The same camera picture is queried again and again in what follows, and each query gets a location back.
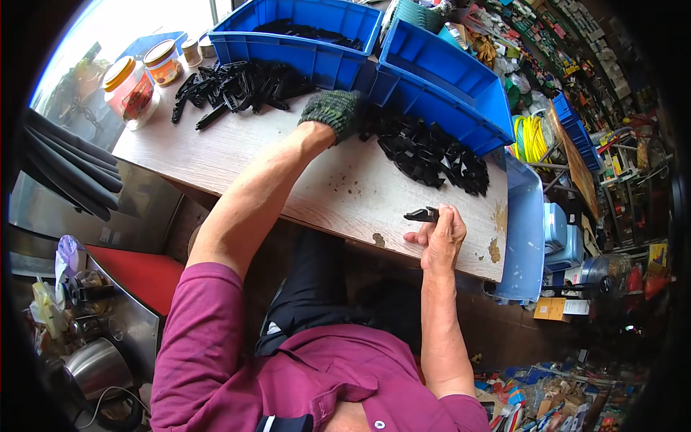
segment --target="pink polo shirt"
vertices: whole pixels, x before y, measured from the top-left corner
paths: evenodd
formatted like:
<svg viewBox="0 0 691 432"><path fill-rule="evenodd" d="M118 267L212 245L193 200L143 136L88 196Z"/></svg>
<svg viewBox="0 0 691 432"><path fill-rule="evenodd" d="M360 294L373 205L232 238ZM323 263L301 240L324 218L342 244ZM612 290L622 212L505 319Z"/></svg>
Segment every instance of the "pink polo shirt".
<svg viewBox="0 0 691 432"><path fill-rule="evenodd" d="M480 403L438 400L410 348L356 324L304 330L272 357L240 355L242 281L229 267L187 268L176 288L151 396L154 431L254 432L263 415L312 414L323 429L337 400L361 402L371 431L489 431Z"/></svg>

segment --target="yellow cable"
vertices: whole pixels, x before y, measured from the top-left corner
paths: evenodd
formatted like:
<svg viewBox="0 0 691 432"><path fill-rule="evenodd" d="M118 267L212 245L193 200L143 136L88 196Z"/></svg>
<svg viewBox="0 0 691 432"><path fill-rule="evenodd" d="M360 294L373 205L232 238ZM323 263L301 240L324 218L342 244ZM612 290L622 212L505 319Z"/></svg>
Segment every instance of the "yellow cable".
<svg viewBox="0 0 691 432"><path fill-rule="evenodd" d="M521 142L525 161L528 163L536 163L540 160L542 155L547 152L547 144L545 143L545 136L542 134L542 119L531 115L530 117L517 117L513 123L513 131L516 136L516 143L512 144L514 153L517 158L521 159L518 151L518 141Z"/></svg>

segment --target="knit work glove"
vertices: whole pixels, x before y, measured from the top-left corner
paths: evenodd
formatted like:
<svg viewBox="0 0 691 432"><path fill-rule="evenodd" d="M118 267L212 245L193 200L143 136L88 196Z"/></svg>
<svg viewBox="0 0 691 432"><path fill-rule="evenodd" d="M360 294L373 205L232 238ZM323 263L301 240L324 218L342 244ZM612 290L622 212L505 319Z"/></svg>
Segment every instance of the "knit work glove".
<svg viewBox="0 0 691 432"><path fill-rule="evenodd" d="M324 91L310 98L298 124L313 120L331 126L338 144L357 130L363 105L360 92Z"/></svg>

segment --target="orange box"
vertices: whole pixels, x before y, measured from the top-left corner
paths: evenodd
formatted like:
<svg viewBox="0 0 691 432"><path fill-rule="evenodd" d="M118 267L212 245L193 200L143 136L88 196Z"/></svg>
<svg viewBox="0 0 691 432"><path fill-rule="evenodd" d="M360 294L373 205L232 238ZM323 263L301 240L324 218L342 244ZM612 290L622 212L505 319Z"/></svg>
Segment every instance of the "orange box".
<svg viewBox="0 0 691 432"><path fill-rule="evenodd" d="M533 318L570 322L572 315L587 315L588 300L564 299L563 297L540 297Z"/></svg>

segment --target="white wood grain table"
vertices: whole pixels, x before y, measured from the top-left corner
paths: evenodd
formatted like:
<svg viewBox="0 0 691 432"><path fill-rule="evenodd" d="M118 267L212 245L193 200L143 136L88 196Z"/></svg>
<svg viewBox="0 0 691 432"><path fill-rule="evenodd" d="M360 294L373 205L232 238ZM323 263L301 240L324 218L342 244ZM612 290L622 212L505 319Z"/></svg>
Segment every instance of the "white wood grain table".
<svg viewBox="0 0 691 432"><path fill-rule="evenodd" d="M184 78L157 88L161 98L149 121L125 130L113 155L176 182L221 195L262 146L280 141L295 128L309 95L290 101L290 111L266 106L227 113L203 131L194 129L211 111L187 103L180 122L172 124L175 93ZM439 203L458 207L468 235L456 269L501 281L507 227L507 175L489 157L487 197L474 197L447 182L436 190L407 178L389 161L376 137L357 136L324 151L307 167L281 212L293 220L340 237L376 244L420 257L422 249L403 240L420 224L403 219L407 212Z"/></svg>

